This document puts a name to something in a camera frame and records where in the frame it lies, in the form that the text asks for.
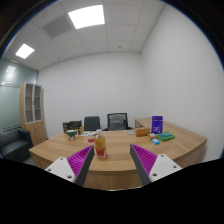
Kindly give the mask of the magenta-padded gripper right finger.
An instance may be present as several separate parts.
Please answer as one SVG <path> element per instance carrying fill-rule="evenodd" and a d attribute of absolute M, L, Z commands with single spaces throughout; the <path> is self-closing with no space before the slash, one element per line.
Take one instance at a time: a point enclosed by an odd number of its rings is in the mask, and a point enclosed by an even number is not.
<path fill-rule="evenodd" d="M 130 155 L 143 186 L 181 170 L 167 155 L 156 155 L 134 144 L 130 145 Z"/>

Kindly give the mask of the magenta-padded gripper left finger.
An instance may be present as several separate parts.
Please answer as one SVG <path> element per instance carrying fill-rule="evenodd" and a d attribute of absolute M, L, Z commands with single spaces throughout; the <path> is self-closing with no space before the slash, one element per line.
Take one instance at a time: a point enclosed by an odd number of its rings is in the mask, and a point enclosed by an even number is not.
<path fill-rule="evenodd" d="M 46 168 L 46 171 L 83 186 L 93 157 L 94 146 L 90 145 L 68 158 L 59 157 Z"/>

